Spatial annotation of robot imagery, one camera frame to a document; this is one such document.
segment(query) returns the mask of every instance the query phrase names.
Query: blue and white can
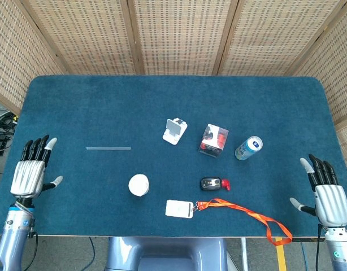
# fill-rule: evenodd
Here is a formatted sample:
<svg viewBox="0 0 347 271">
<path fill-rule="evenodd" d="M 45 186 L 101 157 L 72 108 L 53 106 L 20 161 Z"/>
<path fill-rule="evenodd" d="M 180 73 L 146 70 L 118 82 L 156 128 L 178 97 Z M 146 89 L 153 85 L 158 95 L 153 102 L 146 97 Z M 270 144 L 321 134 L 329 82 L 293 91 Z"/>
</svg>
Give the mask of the blue and white can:
<svg viewBox="0 0 347 271">
<path fill-rule="evenodd" d="M 249 137 L 235 150 L 235 156 L 239 160 L 245 160 L 260 151 L 262 147 L 263 142 L 259 137 Z"/>
</svg>

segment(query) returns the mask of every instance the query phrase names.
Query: robotic arm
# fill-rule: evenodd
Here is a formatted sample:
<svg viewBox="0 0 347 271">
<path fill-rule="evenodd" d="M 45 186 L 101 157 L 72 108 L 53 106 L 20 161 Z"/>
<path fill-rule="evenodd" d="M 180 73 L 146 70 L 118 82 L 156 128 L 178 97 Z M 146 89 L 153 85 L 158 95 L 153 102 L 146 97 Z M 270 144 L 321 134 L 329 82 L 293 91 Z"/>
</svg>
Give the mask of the robotic arm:
<svg viewBox="0 0 347 271">
<path fill-rule="evenodd" d="M 4 271 L 21 271 L 25 242 L 36 235 L 33 199 L 42 191 L 57 187 L 63 179 L 59 176 L 53 182 L 43 183 L 45 168 L 57 141 L 53 138 L 46 144 L 48 138 L 46 135 L 34 142 L 28 141 L 15 168 L 10 193 L 16 201 L 9 208 L 0 241 L 0 261 Z"/>
<path fill-rule="evenodd" d="M 322 227 L 326 231 L 334 271 L 347 271 L 347 198 L 344 189 L 330 163 L 322 162 L 312 154 L 309 158 L 314 169 L 306 159 L 301 158 L 300 162 L 308 174 L 315 208 L 305 206 L 295 198 L 290 198 L 290 202 L 299 211 L 318 217 L 318 231 L 320 233 Z"/>
</svg>

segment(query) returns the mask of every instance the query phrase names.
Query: white cup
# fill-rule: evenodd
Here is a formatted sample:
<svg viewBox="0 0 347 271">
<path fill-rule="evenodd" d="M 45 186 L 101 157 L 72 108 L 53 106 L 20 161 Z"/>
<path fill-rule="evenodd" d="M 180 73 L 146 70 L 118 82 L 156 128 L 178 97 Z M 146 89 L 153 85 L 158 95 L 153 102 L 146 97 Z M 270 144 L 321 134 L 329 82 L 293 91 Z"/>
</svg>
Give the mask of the white cup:
<svg viewBox="0 0 347 271">
<path fill-rule="evenodd" d="M 128 188 L 135 196 L 146 195 L 149 191 L 149 179 L 143 174 L 134 175 L 129 180 Z"/>
</svg>

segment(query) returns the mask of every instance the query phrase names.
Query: white card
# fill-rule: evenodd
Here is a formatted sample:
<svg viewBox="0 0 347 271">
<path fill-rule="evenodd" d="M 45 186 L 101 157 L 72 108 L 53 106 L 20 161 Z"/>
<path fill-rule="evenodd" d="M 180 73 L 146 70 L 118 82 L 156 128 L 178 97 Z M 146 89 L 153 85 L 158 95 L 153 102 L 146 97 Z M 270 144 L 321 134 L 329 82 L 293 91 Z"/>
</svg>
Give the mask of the white card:
<svg viewBox="0 0 347 271">
<path fill-rule="evenodd" d="M 166 216 L 192 218 L 194 204 L 192 202 L 182 202 L 180 200 L 166 201 Z"/>
</svg>

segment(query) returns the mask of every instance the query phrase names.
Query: blue table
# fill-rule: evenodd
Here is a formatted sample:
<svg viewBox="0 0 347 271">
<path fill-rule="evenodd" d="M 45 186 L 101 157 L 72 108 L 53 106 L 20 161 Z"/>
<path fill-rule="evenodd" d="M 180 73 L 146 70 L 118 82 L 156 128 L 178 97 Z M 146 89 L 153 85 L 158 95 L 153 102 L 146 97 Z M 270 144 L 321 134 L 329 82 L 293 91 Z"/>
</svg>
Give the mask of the blue table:
<svg viewBox="0 0 347 271">
<path fill-rule="evenodd" d="M 167 119 L 188 123 L 180 142 L 162 139 Z M 223 153 L 198 152 L 206 125 L 229 130 Z M 167 199 L 229 200 L 282 222 L 296 237 L 315 236 L 317 219 L 298 212 L 293 196 L 313 205 L 299 159 L 313 153 L 330 161 L 347 194 L 347 170 L 321 84 L 311 77 L 42 76 L 34 79 L 0 183 L 0 232 L 15 165 L 26 141 L 57 137 L 45 181 L 56 189 L 34 201 L 36 230 L 48 235 L 160 237 L 265 236 L 266 228 L 229 208 L 209 208 L 192 219 L 164 215 Z M 260 136 L 263 149 L 239 161 L 235 148 Z M 88 151 L 86 146 L 131 146 L 130 151 Z M 147 175 L 142 198 L 129 179 Z M 232 190 L 201 191 L 199 181 L 219 176 Z M 273 225 L 273 235 L 283 236 Z"/>
</svg>

